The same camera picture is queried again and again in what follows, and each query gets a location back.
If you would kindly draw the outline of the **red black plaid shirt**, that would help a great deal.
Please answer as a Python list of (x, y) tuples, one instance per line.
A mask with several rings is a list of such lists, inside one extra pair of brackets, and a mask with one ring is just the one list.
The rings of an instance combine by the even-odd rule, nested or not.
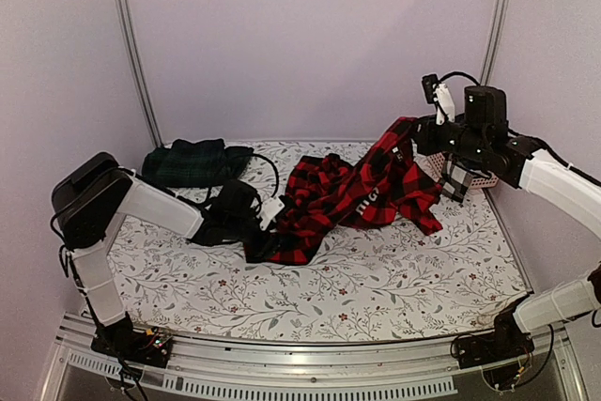
[(245, 245), (246, 261), (306, 265), (337, 226), (376, 229), (402, 217), (426, 236), (439, 232), (431, 208), (441, 187), (414, 158), (417, 128), (413, 117), (396, 119), (354, 164), (336, 153), (302, 157), (288, 177), (274, 231)]

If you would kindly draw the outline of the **dark green plaid skirt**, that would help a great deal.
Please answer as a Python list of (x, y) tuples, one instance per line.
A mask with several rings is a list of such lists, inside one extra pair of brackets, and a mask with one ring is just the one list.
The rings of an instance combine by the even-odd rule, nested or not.
[(146, 155), (142, 175), (170, 188), (209, 188), (236, 179), (254, 154), (252, 147), (227, 146), (224, 139), (189, 142), (177, 139)]

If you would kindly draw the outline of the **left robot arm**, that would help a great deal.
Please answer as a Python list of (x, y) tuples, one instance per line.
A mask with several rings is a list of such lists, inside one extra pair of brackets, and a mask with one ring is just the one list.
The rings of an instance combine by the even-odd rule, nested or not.
[(120, 358), (139, 350), (139, 337), (124, 324), (128, 313), (109, 264), (109, 253), (124, 221), (134, 218), (205, 247), (255, 245), (259, 256), (274, 250), (270, 231), (285, 211), (284, 198), (262, 199), (251, 185), (229, 179), (216, 195), (196, 203), (101, 152), (52, 190), (50, 227), (61, 239), (61, 264), (71, 273), (104, 344)]

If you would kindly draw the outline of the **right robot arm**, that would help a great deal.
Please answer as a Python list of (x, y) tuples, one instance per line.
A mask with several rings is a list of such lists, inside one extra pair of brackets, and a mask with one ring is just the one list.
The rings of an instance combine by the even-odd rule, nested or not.
[[(425, 75), (422, 87), (436, 113), (418, 120), (419, 153), (442, 153), (471, 171), (492, 174), (507, 185), (536, 195), (568, 214), (595, 236), (600, 234), (600, 182), (562, 159), (544, 140), (514, 132), (507, 119), (505, 93), (472, 81), (457, 114), (444, 77)], [(569, 322), (600, 308), (600, 270), (561, 283), (497, 315), (502, 324), (487, 336), (485, 351), (506, 359), (520, 347), (522, 334)]]

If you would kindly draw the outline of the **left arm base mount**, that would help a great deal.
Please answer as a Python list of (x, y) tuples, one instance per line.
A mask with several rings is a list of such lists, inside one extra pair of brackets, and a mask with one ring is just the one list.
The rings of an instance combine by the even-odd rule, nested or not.
[(125, 362), (165, 368), (171, 356), (172, 339), (173, 335), (166, 330), (152, 327), (137, 331), (132, 324), (123, 320), (97, 328), (91, 349)]

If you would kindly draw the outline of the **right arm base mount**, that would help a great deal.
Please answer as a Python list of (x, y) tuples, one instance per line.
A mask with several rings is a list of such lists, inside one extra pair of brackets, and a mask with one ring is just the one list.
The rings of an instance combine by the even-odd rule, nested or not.
[(513, 390), (532, 363), (534, 343), (516, 324), (511, 313), (495, 317), (493, 330), (486, 333), (459, 334), (450, 345), (450, 354), (460, 369), (524, 357), (524, 363), (512, 363), (508, 369), (485, 370), (485, 382), (494, 390)]

